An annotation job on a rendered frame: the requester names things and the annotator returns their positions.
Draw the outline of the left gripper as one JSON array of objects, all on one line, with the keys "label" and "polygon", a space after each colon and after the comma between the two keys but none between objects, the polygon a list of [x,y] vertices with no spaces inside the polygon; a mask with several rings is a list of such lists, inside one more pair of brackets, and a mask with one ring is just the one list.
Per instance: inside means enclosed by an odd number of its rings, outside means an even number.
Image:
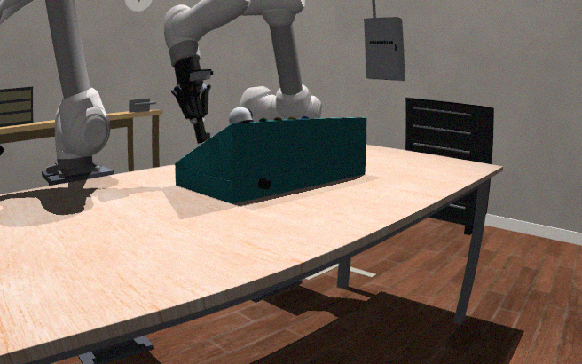
[{"label": "left gripper", "polygon": [[204,116],[208,114],[208,92],[211,86],[203,83],[203,80],[190,81],[189,72],[201,69],[199,59],[196,57],[181,59],[174,68],[177,86],[171,93],[176,97],[185,118],[190,119],[191,124],[193,124],[197,143],[203,143],[206,141],[203,122],[205,121]]}]

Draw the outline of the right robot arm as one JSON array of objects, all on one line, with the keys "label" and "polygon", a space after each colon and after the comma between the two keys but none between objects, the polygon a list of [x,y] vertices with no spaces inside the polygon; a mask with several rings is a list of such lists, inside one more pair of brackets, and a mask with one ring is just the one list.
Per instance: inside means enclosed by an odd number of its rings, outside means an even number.
[{"label": "right robot arm", "polygon": [[[2,0],[0,24],[32,1]],[[92,156],[106,145],[110,121],[98,92],[90,88],[75,0],[45,3],[64,97],[55,116],[57,162],[46,172],[63,178],[100,171]]]}]

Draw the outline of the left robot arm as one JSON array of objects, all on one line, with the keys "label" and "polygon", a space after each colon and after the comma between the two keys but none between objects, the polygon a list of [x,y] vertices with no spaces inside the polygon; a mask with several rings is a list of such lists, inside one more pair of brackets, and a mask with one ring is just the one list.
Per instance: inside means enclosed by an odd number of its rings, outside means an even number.
[{"label": "left robot arm", "polygon": [[305,0],[201,0],[193,8],[174,6],[164,20],[171,66],[189,57],[200,60],[198,41],[209,31],[241,15],[262,15],[270,25],[280,88],[276,96],[264,86],[247,88],[240,107],[252,111],[254,122],[261,118],[273,121],[276,117],[287,120],[290,116],[318,119],[321,103],[302,85],[295,42],[293,21],[304,6]]}]

